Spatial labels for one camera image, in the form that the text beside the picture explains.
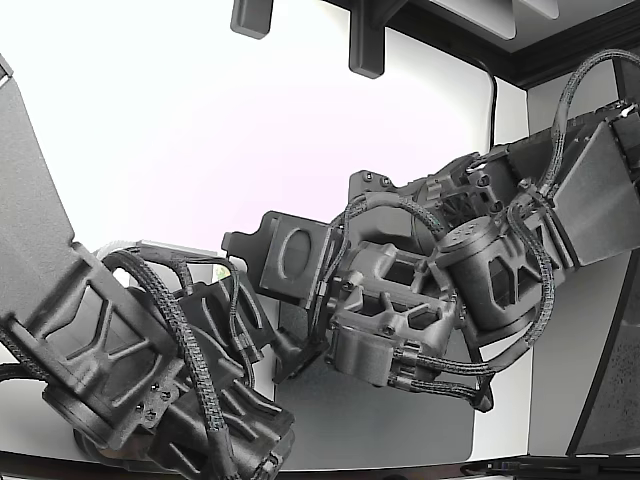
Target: mounting bracket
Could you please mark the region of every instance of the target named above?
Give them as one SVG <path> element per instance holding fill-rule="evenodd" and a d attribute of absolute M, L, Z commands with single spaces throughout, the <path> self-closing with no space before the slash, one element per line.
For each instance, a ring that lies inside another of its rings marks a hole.
<path fill-rule="evenodd" d="M 389 20 L 409 0 L 351 0 L 349 69 L 368 78 L 384 73 L 385 32 Z M 235 0 L 231 30 L 252 38 L 264 38 L 271 29 L 273 0 Z"/>
<path fill-rule="evenodd" d="M 384 73 L 385 32 L 389 20 L 408 0 L 353 0 L 349 68 L 368 78 Z"/>
<path fill-rule="evenodd" d="M 271 30 L 272 16 L 273 0 L 234 0 L 231 30 L 259 40 Z"/>

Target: circular motor cap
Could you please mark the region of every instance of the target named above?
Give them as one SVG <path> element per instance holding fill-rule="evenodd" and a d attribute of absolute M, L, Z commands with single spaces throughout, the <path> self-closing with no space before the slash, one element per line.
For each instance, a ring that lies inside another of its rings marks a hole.
<path fill-rule="evenodd" d="M 464 248 L 486 235 L 498 236 L 498 227 L 491 217 L 478 217 L 451 230 L 440 240 L 440 251 L 449 253 Z"/>

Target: black metal frame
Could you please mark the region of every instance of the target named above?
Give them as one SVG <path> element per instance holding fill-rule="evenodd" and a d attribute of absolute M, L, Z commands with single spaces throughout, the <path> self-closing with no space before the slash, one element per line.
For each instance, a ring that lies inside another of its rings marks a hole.
<path fill-rule="evenodd" d="M 500 475 L 518 480 L 632 480 L 640 459 L 629 457 L 516 457 L 475 462 L 462 467 L 468 475 Z"/>
<path fill-rule="evenodd" d="M 603 48 L 640 45 L 638 2 L 510 53 L 407 0 L 324 1 L 351 12 L 349 67 L 369 78 L 384 73 L 385 25 L 473 65 L 480 60 L 497 77 L 525 90 L 572 72 Z M 235 0 L 232 29 L 264 37 L 272 9 L 273 0 Z"/>

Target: bolt head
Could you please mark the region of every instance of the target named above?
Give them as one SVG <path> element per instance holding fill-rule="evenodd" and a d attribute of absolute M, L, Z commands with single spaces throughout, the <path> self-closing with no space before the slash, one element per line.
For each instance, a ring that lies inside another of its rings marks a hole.
<path fill-rule="evenodd" d="M 483 175 L 478 180 L 478 186 L 479 187 L 487 187 L 487 186 L 489 186 L 490 183 L 491 183 L 491 179 L 487 175 Z"/>
<path fill-rule="evenodd" d="M 491 208 L 489 210 L 491 211 L 491 213 L 500 213 L 503 209 L 504 205 L 501 201 L 498 200 L 496 203 L 491 205 Z"/>

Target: gray plastic part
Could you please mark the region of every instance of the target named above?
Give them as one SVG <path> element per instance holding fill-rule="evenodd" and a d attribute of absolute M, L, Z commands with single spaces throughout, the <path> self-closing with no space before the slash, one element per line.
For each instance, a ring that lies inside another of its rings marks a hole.
<path fill-rule="evenodd" d="M 79 262 L 14 79 L 0 87 L 0 319 L 31 318 Z"/>
<path fill-rule="evenodd" d="M 640 201 L 611 126 L 587 140 L 554 197 L 580 266 L 640 247 Z"/>
<path fill-rule="evenodd" d="M 267 212 L 257 232 L 226 233 L 222 248 L 245 261 L 257 294 L 309 308 L 330 235 L 324 223 Z"/>
<path fill-rule="evenodd" d="M 387 386 L 396 342 L 342 325 L 334 335 L 336 370 L 377 387 Z"/>
<path fill-rule="evenodd" d="M 386 175 L 362 170 L 349 178 L 349 200 L 370 192 L 390 192 L 400 196 L 417 197 L 425 185 L 425 179 L 396 187 Z M 352 245 L 362 241 L 393 243 L 401 250 L 429 255 L 435 246 L 433 235 L 409 212 L 391 207 L 369 210 L 352 219 L 349 224 L 349 240 Z"/>
<path fill-rule="evenodd" d="M 44 399 L 94 443 L 117 450 L 147 425 L 150 410 L 161 417 L 170 403 L 156 405 L 154 385 L 177 397 L 173 381 L 183 360 L 164 325 L 91 253 L 74 247 L 80 267 L 46 296 L 38 315 L 8 316 L 0 325 L 56 380 Z"/>
<path fill-rule="evenodd" d="M 478 222 L 482 219 L 472 220 L 469 224 Z M 539 213 L 529 217 L 526 223 L 537 232 L 549 252 L 555 267 L 556 285 L 561 284 L 565 278 L 565 265 L 558 253 L 561 241 L 554 235 L 555 226 Z M 486 225 L 484 230 L 479 226 L 477 233 L 465 226 L 459 227 L 445 238 L 442 251 L 436 257 L 438 265 L 450 273 L 465 302 L 478 330 L 478 338 L 474 341 L 478 345 L 496 341 L 491 335 L 493 332 L 503 331 L 505 336 L 515 333 L 504 329 L 525 316 L 530 321 L 542 294 L 535 258 L 513 231 L 503 227 L 503 231 L 496 232 L 491 225 Z M 457 243 L 453 245 L 458 248 L 449 251 L 454 238 Z"/>

